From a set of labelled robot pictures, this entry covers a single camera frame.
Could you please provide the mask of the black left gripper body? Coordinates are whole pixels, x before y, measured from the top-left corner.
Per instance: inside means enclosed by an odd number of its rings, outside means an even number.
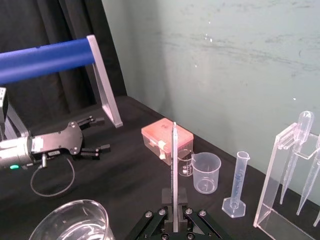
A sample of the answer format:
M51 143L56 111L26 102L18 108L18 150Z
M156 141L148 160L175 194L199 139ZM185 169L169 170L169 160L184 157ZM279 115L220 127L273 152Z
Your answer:
M82 143L82 130L75 121L72 121L63 130L33 136L31 138L30 154L36 158L40 154L52 156L49 153L67 151L75 156L80 153Z

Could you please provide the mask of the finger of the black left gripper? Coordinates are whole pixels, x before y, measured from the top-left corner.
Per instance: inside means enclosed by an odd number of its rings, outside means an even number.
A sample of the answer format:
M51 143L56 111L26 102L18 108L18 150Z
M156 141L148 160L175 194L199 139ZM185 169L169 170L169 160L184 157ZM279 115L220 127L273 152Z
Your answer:
M87 118L83 118L80 120L77 120L76 123L80 127L81 130L85 130L91 127L97 127L102 126L105 124L105 118L104 117L98 117L95 118L92 115L90 115Z
M77 160L99 160L100 155L103 153L109 153L111 151L111 145L105 144L95 148L82 147L79 153L74 155Z

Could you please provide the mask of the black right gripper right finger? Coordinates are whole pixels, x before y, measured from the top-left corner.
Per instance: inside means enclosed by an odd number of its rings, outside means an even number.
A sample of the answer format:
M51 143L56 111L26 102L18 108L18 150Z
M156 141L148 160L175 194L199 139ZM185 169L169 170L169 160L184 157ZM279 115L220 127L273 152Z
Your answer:
M178 189L178 222L179 240L222 240L223 236L212 225L204 220L200 211L195 211L188 206L187 191Z

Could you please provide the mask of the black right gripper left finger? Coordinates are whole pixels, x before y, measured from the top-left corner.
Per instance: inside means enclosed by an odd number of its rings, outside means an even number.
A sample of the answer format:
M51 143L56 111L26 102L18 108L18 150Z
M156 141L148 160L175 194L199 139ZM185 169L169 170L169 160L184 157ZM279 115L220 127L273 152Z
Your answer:
M161 207L147 210L129 232L130 240L169 240L173 232L173 200L169 188L161 192Z

